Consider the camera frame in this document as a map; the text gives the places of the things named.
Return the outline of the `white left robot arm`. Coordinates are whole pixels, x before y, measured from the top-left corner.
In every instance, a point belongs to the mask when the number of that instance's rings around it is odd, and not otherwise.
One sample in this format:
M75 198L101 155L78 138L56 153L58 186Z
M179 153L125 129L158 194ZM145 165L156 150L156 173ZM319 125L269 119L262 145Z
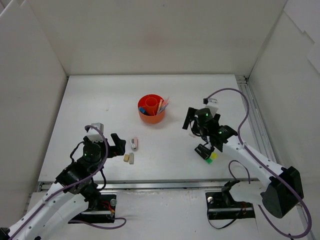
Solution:
M93 180L108 158L123 156L126 141L111 134L114 145L99 135L87 135L82 157L72 160L42 199L17 223L0 229L2 240L48 240L80 213L94 211L101 202L101 189Z

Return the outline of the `small tan eraser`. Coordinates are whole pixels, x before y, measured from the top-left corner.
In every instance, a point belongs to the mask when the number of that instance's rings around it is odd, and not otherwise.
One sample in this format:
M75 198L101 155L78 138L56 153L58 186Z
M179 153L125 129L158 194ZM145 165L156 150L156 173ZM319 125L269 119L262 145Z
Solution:
M130 159L130 155L129 154L125 154L124 157L123 157L123 161L124 162L128 162Z

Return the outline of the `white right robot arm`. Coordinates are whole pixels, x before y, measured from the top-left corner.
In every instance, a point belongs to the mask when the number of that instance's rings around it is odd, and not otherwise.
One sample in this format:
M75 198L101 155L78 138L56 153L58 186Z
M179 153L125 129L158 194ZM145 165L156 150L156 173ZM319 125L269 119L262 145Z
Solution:
M220 115L212 115L207 107L189 107L182 128L191 129L205 142L195 148L204 160L209 160L212 153L218 150L253 173L260 184L249 190L248 201L263 205L278 219L283 218L304 197L300 172L293 166L286 168L269 160L240 140L240 134L230 126L219 124L219 120Z

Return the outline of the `orange round compartment container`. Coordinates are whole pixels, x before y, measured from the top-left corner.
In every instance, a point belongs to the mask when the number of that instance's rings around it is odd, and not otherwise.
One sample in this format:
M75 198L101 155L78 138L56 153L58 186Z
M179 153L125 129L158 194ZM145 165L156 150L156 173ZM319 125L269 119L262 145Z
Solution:
M166 111L162 111L160 114L157 114L157 109L160 100L163 99L161 96L157 94L147 94L143 96L137 103L138 113L141 120L146 124L158 124L160 123L164 117ZM139 107L143 107L149 114L149 116L142 114L139 111Z

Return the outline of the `orange highlighter pen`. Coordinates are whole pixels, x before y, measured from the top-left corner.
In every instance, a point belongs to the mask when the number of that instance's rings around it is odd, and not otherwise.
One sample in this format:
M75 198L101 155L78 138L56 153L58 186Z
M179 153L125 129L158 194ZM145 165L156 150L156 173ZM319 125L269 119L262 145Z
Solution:
M162 106L165 106L168 102L169 102L169 97L168 98L166 98L164 101L163 101L163 103L162 103Z

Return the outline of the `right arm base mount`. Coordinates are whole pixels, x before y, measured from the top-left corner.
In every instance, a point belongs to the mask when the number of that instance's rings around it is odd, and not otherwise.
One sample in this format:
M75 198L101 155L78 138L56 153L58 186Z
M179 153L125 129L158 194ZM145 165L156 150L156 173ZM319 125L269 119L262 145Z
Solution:
M230 194L231 188L240 183L239 180L228 181L220 190L205 193L206 216L208 223L216 230L225 229L237 220L255 219L256 214L252 203L235 201ZM213 221L230 220L223 226L215 226Z

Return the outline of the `white eraser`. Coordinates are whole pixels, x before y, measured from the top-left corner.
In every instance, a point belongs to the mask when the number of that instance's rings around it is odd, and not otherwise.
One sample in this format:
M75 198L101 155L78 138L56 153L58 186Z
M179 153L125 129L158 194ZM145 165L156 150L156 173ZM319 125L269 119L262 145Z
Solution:
M197 136L196 135L194 135L193 133L189 133L189 136L191 136L192 138L196 138Z

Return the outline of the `yellow capped black highlighter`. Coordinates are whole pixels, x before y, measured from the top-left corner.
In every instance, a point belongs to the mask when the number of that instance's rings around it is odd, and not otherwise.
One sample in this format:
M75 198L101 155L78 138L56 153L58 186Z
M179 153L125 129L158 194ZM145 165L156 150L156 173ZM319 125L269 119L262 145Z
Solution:
M208 148L208 147L206 147L206 146L203 145L203 144L199 144L197 147L198 147L198 148L201 148L201 149L203 149L203 150L209 151L209 152L211 153L211 156L210 156L211 159L215 159L215 158L217 157L217 154L214 153L214 148Z

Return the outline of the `long beige eraser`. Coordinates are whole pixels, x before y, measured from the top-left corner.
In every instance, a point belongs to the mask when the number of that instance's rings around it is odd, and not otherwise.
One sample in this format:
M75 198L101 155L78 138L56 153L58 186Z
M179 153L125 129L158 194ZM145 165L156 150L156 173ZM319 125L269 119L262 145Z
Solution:
M129 163L130 165L133 165L133 164L134 164L134 157L135 157L134 153L131 152L131 153L129 154L129 158L128 158L128 163Z

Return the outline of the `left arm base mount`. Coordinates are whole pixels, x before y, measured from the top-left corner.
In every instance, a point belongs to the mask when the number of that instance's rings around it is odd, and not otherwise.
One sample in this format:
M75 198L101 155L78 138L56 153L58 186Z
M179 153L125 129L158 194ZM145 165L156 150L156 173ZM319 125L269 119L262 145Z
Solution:
M82 221L90 224L111 224L116 217L117 193L101 191L100 198L93 206L79 213L72 221Z

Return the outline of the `blue capped black highlighter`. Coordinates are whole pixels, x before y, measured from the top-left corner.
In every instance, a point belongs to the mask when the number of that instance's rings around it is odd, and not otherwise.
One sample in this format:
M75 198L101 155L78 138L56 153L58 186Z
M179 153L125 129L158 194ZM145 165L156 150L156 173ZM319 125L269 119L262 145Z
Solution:
M138 109L142 114L149 116L148 112L143 107L139 107Z

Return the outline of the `yellow clear gel pen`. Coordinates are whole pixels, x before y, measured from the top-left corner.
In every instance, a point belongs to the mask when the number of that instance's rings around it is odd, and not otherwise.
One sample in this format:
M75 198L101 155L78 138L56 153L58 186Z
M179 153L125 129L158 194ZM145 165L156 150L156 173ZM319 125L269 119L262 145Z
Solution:
M160 102L159 102L158 107L157 107L156 115L159 114L159 112L161 110L161 107L162 107L162 104L163 104L163 99L160 99Z

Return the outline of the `blue clear gel pen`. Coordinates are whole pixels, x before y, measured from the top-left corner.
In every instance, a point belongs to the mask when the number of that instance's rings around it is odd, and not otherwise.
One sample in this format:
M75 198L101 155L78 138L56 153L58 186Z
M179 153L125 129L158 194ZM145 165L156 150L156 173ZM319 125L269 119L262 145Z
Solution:
M167 105L168 105L168 104L166 104L165 106L163 106L163 105L161 106L161 109L160 109L159 114L165 110L165 108L167 107Z

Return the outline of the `pink white mini stapler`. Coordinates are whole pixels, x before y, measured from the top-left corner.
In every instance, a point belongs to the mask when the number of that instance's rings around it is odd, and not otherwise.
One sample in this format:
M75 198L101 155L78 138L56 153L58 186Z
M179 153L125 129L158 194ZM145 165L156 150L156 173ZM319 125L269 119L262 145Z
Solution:
M137 151L139 147L139 142L137 137L133 137L130 139L130 148L132 151Z

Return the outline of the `green capped black highlighter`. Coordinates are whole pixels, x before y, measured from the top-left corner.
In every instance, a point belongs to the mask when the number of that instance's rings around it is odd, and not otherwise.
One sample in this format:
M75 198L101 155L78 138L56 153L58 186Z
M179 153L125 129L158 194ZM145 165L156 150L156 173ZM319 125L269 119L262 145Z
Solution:
M211 164L213 160L211 159L211 153L208 150L196 147L195 152L207 163Z

